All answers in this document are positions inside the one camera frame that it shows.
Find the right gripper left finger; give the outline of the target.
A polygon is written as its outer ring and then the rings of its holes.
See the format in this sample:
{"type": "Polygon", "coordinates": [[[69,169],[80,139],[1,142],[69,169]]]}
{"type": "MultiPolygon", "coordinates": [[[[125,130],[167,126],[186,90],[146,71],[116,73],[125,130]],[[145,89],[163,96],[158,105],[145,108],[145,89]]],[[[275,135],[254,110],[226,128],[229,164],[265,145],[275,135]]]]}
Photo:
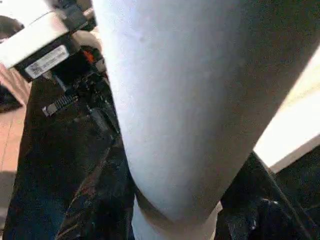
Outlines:
{"type": "Polygon", "coordinates": [[[83,180],[56,235],[58,240],[133,240],[135,187],[121,136],[83,180]]]}

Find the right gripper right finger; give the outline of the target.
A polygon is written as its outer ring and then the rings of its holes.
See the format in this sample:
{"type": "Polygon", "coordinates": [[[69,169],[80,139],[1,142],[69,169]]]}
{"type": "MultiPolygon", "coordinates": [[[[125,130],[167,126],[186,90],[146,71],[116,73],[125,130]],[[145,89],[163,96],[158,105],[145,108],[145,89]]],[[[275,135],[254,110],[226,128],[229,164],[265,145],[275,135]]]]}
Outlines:
{"type": "Polygon", "coordinates": [[[320,227],[251,153],[223,194],[217,240],[318,240],[320,227]]]}

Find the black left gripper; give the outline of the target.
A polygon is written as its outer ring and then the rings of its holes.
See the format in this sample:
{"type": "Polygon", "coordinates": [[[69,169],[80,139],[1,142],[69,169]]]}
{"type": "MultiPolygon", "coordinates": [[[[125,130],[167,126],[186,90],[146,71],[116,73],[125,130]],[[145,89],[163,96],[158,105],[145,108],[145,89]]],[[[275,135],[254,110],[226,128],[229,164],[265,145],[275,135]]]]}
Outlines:
{"type": "Polygon", "coordinates": [[[81,47],[51,72],[64,94],[42,108],[47,118],[79,102],[101,133],[108,134],[111,140],[120,134],[105,60],[99,49],[81,47]]]}

